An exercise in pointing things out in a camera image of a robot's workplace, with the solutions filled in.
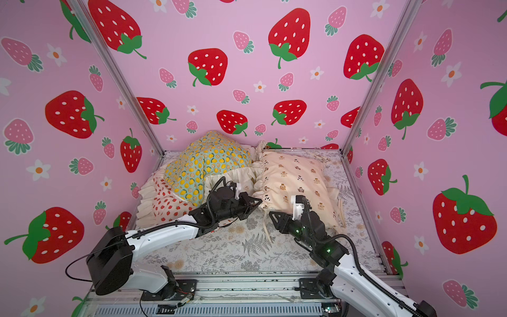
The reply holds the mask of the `cream animal print pillow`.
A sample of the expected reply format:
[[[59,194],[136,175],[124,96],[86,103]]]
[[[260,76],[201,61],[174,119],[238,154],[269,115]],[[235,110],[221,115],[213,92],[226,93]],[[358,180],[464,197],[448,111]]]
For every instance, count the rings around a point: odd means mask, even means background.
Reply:
[[[253,165],[260,172],[253,195],[263,201],[261,208],[265,214],[282,211],[292,215],[291,197],[303,195],[328,229],[347,232],[340,191],[330,186],[321,158],[263,150]]]

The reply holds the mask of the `lemon print teal pillow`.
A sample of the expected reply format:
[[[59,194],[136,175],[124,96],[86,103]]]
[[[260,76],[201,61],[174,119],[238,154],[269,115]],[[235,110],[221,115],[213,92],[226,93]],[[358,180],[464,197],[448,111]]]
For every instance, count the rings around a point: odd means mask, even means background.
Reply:
[[[218,131],[210,131],[168,164],[164,180],[179,198],[198,206],[204,200],[208,176],[246,168],[252,162],[250,152],[237,141]]]

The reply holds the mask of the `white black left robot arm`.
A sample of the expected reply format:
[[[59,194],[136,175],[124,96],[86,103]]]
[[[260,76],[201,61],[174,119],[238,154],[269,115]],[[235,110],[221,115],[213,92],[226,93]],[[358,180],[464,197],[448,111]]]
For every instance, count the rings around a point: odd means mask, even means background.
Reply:
[[[201,207],[176,221],[143,230],[108,230],[86,259],[95,293],[104,296],[138,289],[149,299],[173,298],[180,286],[171,270],[165,265],[152,268],[140,260],[171,244],[213,232],[223,221],[247,219],[261,203],[247,192],[237,192],[233,185],[224,186],[212,190]]]

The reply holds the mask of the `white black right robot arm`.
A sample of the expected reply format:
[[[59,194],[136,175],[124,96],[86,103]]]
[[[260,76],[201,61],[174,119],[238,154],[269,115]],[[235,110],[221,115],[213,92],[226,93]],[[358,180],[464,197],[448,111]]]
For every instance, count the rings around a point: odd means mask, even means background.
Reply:
[[[337,298],[365,316],[437,315],[426,301],[415,302],[363,268],[351,238],[344,234],[328,235],[325,224],[305,196],[294,196],[292,204],[292,215],[271,211],[269,218],[277,231],[292,236],[322,268],[308,291]]]

